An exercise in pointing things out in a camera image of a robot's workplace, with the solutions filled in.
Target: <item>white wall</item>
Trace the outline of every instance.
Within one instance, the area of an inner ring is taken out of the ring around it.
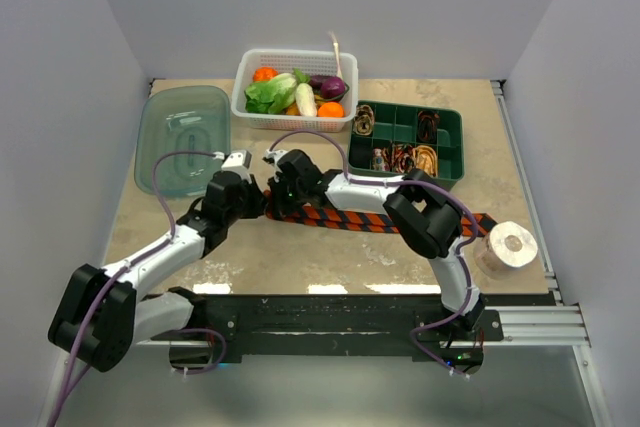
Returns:
[[[563,294],[616,425],[640,424],[640,0],[554,0],[506,84]]]
[[[327,49],[363,77],[505,78],[551,0],[109,0],[145,72],[235,76],[244,51]]]
[[[100,262],[144,79],[106,0],[0,0],[0,414],[35,425],[70,274]]]

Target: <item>red and black striped fabric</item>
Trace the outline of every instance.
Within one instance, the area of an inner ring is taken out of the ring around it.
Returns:
[[[473,215],[478,222],[479,237],[487,235],[497,223],[488,214]],[[282,219],[274,218],[269,210],[267,211],[267,217],[273,220],[309,225],[312,227],[327,227],[329,229],[351,230],[355,232],[398,233],[398,229],[393,226],[393,222],[386,215],[351,212],[347,210],[315,209],[309,205],[300,207],[291,215]],[[470,222],[466,218],[462,219],[462,235],[465,237],[471,235]]]

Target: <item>toilet paper roll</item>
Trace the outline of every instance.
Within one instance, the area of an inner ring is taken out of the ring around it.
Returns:
[[[510,221],[496,225],[474,248],[478,267],[488,276],[497,278],[526,267],[537,255],[538,243],[533,235]]]

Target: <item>wooden table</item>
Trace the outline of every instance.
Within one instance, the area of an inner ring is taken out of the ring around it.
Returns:
[[[232,80],[156,80],[152,95],[185,85],[215,85],[231,95]],[[465,177],[453,188],[473,212],[487,212],[498,222],[513,220],[533,232],[511,149],[491,85],[485,80],[362,80],[360,98],[457,110],[463,117]],[[283,132],[250,129],[233,117],[232,148],[254,154],[252,172],[263,188],[273,175],[260,159]],[[347,129],[332,136],[346,149]],[[340,167],[334,147],[319,137],[298,135],[283,148],[299,147],[321,170]],[[174,214],[192,199],[172,200]],[[107,253],[113,262],[158,238],[167,220],[155,197],[133,180],[133,162],[124,187]],[[496,281],[470,261],[473,277],[484,293],[545,293],[540,259],[512,277]],[[266,218],[240,221],[206,259],[196,262],[159,286],[181,285],[198,292],[242,294],[439,292],[429,263],[398,235],[331,230],[276,222]]]

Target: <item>plastic tray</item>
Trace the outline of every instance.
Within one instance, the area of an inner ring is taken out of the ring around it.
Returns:
[[[230,150],[229,97],[217,87],[201,85],[163,90],[142,111],[134,179],[148,194],[156,160],[176,150]],[[222,161],[201,155],[165,159],[157,172],[158,188],[167,197],[202,194]]]
[[[371,151],[375,148],[389,147],[390,143],[429,145],[438,154],[438,176],[436,183],[443,189],[450,190],[464,176],[464,149],[462,142],[462,117],[455,110],[399,105],[385,102],[361,100],[358,105],[369,105],[374,111],[375,122],[373,133],[368,136],[358,135],[351,131],[349,139],[349,171],[358,175],[389,177],[396,172],[381,172],[371,169],[371,157],[368,164],[358,164],[352,156],[353,146],[366,146]],[[417,137],[418,113],[421,111],[437,112],[440,116],[438,136],[435,144],[425,144]]]
[[[339,132],[351,125],[358,102],[358,61],[351,54],[340,54],[342,78],[350,90],[340,101],[345,116],[341,119],[300,117],[289,115],[252,114],[246,111],[244,90],[253,82],[253,74],[260,67],[273,67],[280,73],[293,72],[297,67],[309,75],[335,75],[336,61],[333,52],[313,50],[253,49],[242,56],[231,94],[231,111],[245,119],[254,129],[295,130],[309,129],[317,132]]]

